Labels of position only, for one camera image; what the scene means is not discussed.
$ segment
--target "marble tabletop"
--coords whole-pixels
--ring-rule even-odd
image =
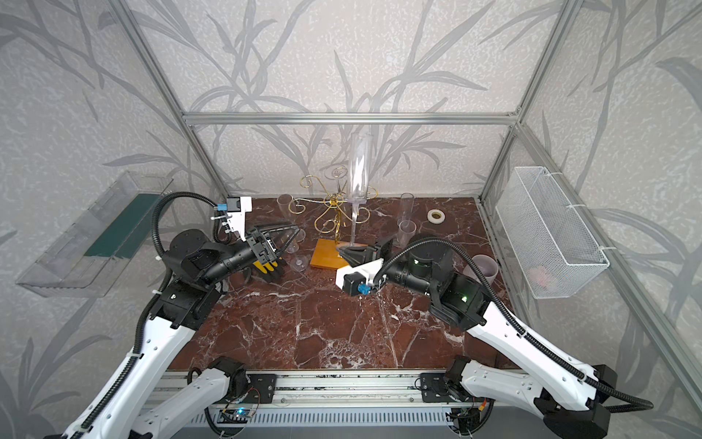
[[[395,233],[397,206],[393,198],[369,200],[371,218],[357,226],[357,242],[372,244]],[[446,220],[439,225],[429,222],[431,209],[441,209]],[[313,226],[323,211],[322,205],[311,204],[299,215],[298,225],[307,233],[300,254],[311,256],[317,239],[329,237]],[[448,238],[473,256],[493,256],[473,198],[418,198],[412,219],[417,232]],[[275,199],[254,199],[253,211],[246,215],[248,225],[280,220]],[[342,240],[348,240],[350,228],[342,231]],[[463,269],[458,257],[454,264]],[[275,283],[254,277],[244,286],[243,276],[235,275],[232,291],[219,300],[170,369],[205,368],[220,355],[249,369],[443,369],[455,355],[488,366],[514,367],[491,346],[431,316],[428,297],[394,285],[374,296],[350,297],[334,284],[335,274],[311,267],[301,273],[286,268]],[[512,309],[500,275],[493,286]]]

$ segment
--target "gray wall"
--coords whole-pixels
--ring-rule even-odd
[[[186,111],[512,112],[561,1],[129,4]],[[345,163],[354,130],[198,129],[230,188],[259,195],[302,193],[301,177]],[[505,132],[374,127],[371,185],[384,195],[477,194]]]
[[[643,285],[702,358],[702,4],[604,2],[582,8],[526,123]],[[607,272],[568,299],[536,301],[494,206],[517,141],[487,199],[519,296],[538,331],[591,364],[615,367],[653,412],[616,415],[613,437],[702,437],[702,421]]]
[[[100,25],[106,11],[103,1],[0,5],[3,438],[62,431],[87,406],[133,343],[163,267],[147,242],[103,299],[42,298],[18,275],[125,170],[210,190],[121,30]],[[166,227],[202,222],[202,206],[174,207]]]

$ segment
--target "green panel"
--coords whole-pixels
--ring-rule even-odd
[[[137,194],[84,256],[133,258],[149,233],[152,208],[159,197],[159,194]]]

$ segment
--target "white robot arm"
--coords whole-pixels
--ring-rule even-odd
[[[298,230],[291,224],[252,228],[240,233],[242,239],[226,245],[216,236],[215,242],[210,242],[202,231],[191,229],[176,236],[165,251],[158,219],[161,210],[177,197],[193,197],[217,206],[191,192],[174,192],[159,200],[154,208],[152,238],[166,264],[166,278],[139,319],[135,347],[64,434],[45,439],[167,439],[209,405],[222,399],[238,402],[252,389],[243,364],[221,357],[172,398],[139,415],[163,372],[219,299],[216,285],[251,266],[264,273],[266,269],[274,272],[276,261]],[[242,231],[239,220],[247,209],[248,203],[231,209],[222,206],[230,230]],[[275,233],[287,236],[278,247]],[[611,413],[653,408],[647,400],[614,390],[616,373],[607,366],[590,366],[573,358],[517,319],[458,245],[417,236],[394,256],[391,245],[386,240],[341,249],[340,255],[349,265],[337,271],[336,284],[350,296],[375,294],[388,282],[426,294],[434,316],[497,348],[522,368],[494,369],[457,357],[443,376],[445,389],[454,400],[489,398],[521,407],[568,439],[603,438]],[[449,250],[466,260],[480,283],[453,271]],[[628,404],[603,406],[610,396]]]
[[[562,438],[582,439],[603,438],[611,413],[653,408],[647,400],[616,391],[616,373],[606,365],[577,360],[514,316],[457,244],[418,235],[398,254],[391,256],[390,249],[389,240],[341,249],[349,265],[337,270],[336,285],[351,296],[374,294],[388,282],[426,294],[435,317],[493,346],[524,371],[457,358],[444,375],[455,399],[500,400],[543,418]],[[451,250],[480,283],[453,271]],[[628,404],[605,407],[610,396]]]

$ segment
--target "tape roll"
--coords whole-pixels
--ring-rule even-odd
[[[427,212],[427,219],[432,224],[441,224],[446,219],[446,215],[444,215],[444,212],[440,211],[439,209],[432,209]]]

